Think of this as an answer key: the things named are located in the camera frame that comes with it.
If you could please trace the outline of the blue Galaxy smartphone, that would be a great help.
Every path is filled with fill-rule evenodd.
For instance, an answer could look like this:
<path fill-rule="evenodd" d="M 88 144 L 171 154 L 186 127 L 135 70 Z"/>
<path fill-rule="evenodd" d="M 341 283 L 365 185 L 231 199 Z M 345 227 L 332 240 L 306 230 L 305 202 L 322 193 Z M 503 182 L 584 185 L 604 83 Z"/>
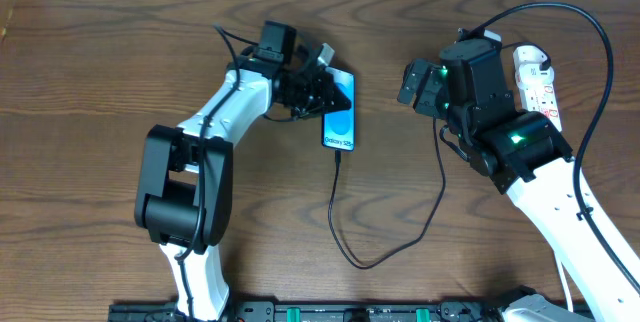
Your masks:
<path fill-rule="evenodd" d="M 350 101 L 347 110 L 323 116 L 322 144 L 324 147 L 352 152 L 355 149 L 355 78 L 351 73 L 329 67 L 339 91 Z"/>

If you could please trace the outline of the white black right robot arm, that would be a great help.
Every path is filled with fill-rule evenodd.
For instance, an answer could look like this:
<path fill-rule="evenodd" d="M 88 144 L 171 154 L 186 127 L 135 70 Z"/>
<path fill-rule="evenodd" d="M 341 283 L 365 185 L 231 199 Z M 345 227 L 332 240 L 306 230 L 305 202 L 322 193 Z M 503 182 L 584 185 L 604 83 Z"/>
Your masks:
<path fill-rule="evenodd" d="M 407 65 L 398 101 L 444 121 L 453 150 L 508 196 L 551 246 L 597 321 L 639 318 L 639 257 L 589 187 L 562 135 L 548 54 L 513 44 L 511 91 L 499 39 L 457 42 Z"/>

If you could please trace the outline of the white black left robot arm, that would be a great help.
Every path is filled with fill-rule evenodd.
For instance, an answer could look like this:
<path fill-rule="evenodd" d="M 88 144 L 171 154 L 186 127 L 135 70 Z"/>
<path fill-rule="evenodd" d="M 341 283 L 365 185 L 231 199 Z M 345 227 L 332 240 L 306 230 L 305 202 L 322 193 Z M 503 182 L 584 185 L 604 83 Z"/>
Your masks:
<path fill-rule="evenodd" d="M 291 121 L 353 107 L 337 83 L 334 54 L 292 26 L 267 21 L 258 41 L 230 53 L 220 88 L 198 112 L 148 132 L 134 219 L 169 261 L 175 312 L 184 320 L 228 315 L 219 245 L 232 212 L 234 149 L 251 125 L 275 104 L 289 109 Z"/>

